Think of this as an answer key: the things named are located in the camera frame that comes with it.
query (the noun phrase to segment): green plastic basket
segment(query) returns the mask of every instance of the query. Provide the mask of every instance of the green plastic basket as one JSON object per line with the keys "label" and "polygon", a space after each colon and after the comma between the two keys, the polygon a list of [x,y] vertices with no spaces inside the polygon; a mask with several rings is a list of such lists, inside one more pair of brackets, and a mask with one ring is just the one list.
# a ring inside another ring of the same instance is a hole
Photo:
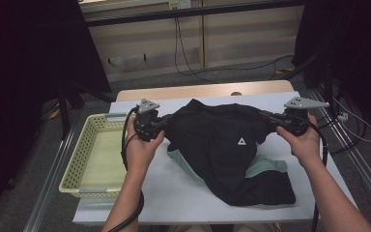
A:
{"label": "green plastic basket", "polygon": [[122,162],[124,121],[105,114],[87,118],[60,183],[61,192],[75,197],[117,196],[126,176]]}

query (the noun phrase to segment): forearm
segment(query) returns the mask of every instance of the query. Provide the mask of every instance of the forearm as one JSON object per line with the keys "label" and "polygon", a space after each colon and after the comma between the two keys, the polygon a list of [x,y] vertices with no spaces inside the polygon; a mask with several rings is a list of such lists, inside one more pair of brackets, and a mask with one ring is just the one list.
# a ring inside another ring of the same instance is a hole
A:
{"label": "forearm", "polygon": [[327,231],[371,231],[371,224],[348,199],[321,162],[305,166]]}
{"label": "forearm", "polygon": [[[109,231],[129,218],[136,211],[146,172],[147,169],[133,170],[127,173],[122,190],[116,199],[102,231]],[[137,231],[137,226],[138,220],[136,219],[122,231]]]}

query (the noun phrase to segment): person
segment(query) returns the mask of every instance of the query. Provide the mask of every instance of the person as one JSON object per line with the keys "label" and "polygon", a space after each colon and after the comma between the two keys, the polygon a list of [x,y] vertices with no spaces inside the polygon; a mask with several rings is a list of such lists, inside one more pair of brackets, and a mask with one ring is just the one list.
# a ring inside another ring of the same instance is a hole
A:
{"label": "person", "polygon": [[[135,135],[133,118],[128,121],[128,135]],[[309,121],[317,125],[314,116],[309,115]],[[371,231],[371,224],[347,198],[336,184],[320,158],[320,137],[309,128],[307,132],[296,137],[281,127],[277,133],[291,146],[293,154],[304,168],[315,196],[316,203],[326,231]],[[109,231],[128,218],[137,208],[148,167],[153,160],[158,145],[164,139],[164,131],[151,142],[144,142],[135,136],[128,144],[128,173],[122,190],[117,198],[102,231]],[[122,231],[137,231],[138,220],[135,220]]]}

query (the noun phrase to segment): wrist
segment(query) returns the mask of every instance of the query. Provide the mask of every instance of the wrist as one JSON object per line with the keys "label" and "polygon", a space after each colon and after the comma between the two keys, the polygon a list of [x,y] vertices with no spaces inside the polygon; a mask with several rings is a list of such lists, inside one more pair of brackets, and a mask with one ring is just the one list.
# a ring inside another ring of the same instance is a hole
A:
{"label": "wrist", "polygon": [[131,179],[143,179],[146,177],[147,174],[147,167],[132,167],[128,169],[128,173],[126,174],[127,178]]}
{"label": "wrist", "polygon": [[304,159],[300,161],[300,165],[305,169],[305,171],[316,170],[320,168],[325,168],[322,160],[319,156],[313,157],[312,159]]}

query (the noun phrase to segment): metal frame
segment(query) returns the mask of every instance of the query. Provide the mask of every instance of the metal frame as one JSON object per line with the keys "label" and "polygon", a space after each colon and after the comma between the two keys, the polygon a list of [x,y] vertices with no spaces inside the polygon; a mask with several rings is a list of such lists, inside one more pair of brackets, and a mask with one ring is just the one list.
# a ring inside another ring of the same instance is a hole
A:
{"label": "metal frame", "polygon": [[147,13],[147,14],[98,17],[98,18],[87,19],[85,22],[85,25],[88,27],[96,27],[96,26],[160,20],[160,19],[176,18],[176,17],[189,17],[189,16],[198,16],[198,15],[217,15],[217,14],[225,14],[225,13],[286,8],[286,7],[302,6],[304,4],[305,4],[304,0],[262,1],[262,2],[246,3],[246,4],[190,8],[190,9],[182,9],[182,10],[176,10],[176,11],[164,11],[164,12]]}
{"label": "metal frame", "polygon": [[[311,97],[316,101],[324,100],[321,94],[316,91],[310,91],[309,93]],[[325,108],[320,108],[320,111],[327,119],[327,122],[331,122],[332,118],[329,116],[328,111]],[[346,144],[352,141],[350,136],[345,132],[340,124],[333,123],[330,127],[342,146],[346,146]],[[371,168],[367,164],[366,160],[363,158],[360,151],[357,149],[357,147],[354,146],[348,150],[348,156],[354,163],[354,166],[356,167],[365,184],[371,190]]]}
{"label": "metal frame", "polygon": [[[73,117],[74,121],[77,122],[80,119],[80,114],[78,116]],[[43,187],[41,192],[39,193],[39,197],[35,206],[26,222],[26,225],[23,229],[24,232],[29,231],[38,231],[39,227],[41,226],[41,222],[43,220],[44,213],[46,212],[47,205],[50,201],[50,196],[55,189],[56,180],[60,175],[60,169],[62,163],[64,163],[67,152],[71,146],[71,142],[75,136],[76,125],[71,127],[71,130],[67,134],[67,136],[62,140],[59,150],[56,154],[55,160],[50,167],[49,174],[47,175],[46,180],[44,181]]]}

